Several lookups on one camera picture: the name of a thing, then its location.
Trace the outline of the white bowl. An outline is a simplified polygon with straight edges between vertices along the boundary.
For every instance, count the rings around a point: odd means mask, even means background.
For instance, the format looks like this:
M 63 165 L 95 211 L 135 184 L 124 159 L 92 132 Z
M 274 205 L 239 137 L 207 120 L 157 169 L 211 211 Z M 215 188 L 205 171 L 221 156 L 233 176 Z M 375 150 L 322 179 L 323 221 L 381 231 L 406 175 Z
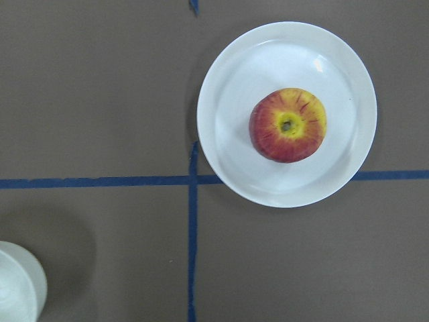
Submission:
M 1 242 L 1 320 L 37 321 L 48 284 L 39 260 L 27 249 Z

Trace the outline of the red yellow apple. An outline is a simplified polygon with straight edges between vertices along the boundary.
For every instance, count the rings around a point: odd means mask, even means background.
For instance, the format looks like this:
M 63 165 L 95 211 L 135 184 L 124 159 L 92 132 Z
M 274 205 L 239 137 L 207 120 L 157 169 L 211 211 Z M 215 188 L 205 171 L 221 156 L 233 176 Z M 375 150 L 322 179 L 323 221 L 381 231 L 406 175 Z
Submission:
M 270 93 L 254 106 L 249 118 L 253 147 L 274 162 L 294 163 L 313 155 L 326 131 L 324 105 L 304 89 Z

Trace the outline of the white plate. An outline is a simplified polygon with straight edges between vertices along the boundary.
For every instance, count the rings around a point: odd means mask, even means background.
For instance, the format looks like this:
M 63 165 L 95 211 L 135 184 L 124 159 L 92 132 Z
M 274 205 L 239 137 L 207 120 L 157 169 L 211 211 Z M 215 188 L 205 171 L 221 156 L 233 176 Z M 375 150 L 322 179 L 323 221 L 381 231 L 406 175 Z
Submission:
M 260 205 L 309 205 L 365 161 L 377 99 L 355 51 L 315 25 L 283 21 L 232 41 L 197 105 L 200 145 L 217 176 Z

